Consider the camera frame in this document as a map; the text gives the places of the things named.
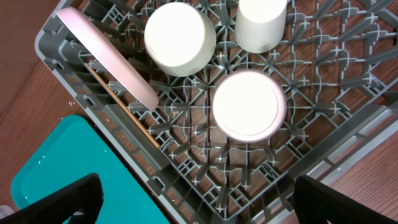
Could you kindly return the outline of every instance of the wooden table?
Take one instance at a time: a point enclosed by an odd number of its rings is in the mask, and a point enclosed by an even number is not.
[[[87,118],[34,52],[35,36],[57,4],[57,0],[0,2],[0,20],[6,21],[0,25],[0,205],[14,210],[10,188],[19,169],[63,117]],[[397,146],[395,133],[332,187],[398,220]]]

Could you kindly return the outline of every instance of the teal plastic tray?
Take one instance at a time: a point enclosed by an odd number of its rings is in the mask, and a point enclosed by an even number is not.
[[[58,124],[14,177],[12,197],[21,209],[92,172],[104,192],[97,223],[168,223],[113,151],[75,115]]]

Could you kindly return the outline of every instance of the plastic crate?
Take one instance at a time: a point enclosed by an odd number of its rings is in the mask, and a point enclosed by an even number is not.
[[[360,0],[366,8],[360,10],[350,1],[314,0],[313,15],[301,13],[299,1],[289,1],[285,39],[266,54],[249,54],[235,43],[236,1],[185,1],[214,22],[218,44],[203,71],[180,78],[153,66],[142,41],[147,18],[172,1],[61,1],[56,9],[82,10],[159,92],[159,108],[153,113],[113,81],[54,12],[35,48],[177,222],[277,223],[293,210],[296,177],[308,174],[328,184],[398,129],[398,78],[377,72],[384,63],[395,66],[398,46],[374,52],[377,43],[397,38],[394,30],[379,25],[398,27],[397,17],[385,9],[392,1]],[[325,34],[323,26],[337,30]],[[363,49],[360,56],[358,49]],[[148,127],[160,149],[88,73],[84,62],[129,103],[128,109]],[[257,144],[228,139],[211,114],[216,85],[232,71],[247,68],[274,77],[289,104],[277,134]],[[354,103],[347,105],[352,98]],[[372,105],[382,100],[387,106]]]

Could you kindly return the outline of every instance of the white cup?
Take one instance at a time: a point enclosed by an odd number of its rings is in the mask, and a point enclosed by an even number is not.
[[[287,0],[239,0],[235,37],[251,53],[273,49],[285,31]]]
[[[230,75],[218,85],[213,99],[218,127],[227,136],[242,142],[271,137],[282,126],[286,111],[283,89],[257,70]]]
[[[216,47],[216,31],[209,18],[193,6],[173,2],[150,16],[144,42],[161,70],[185,77],[199,72],[210,61]]]

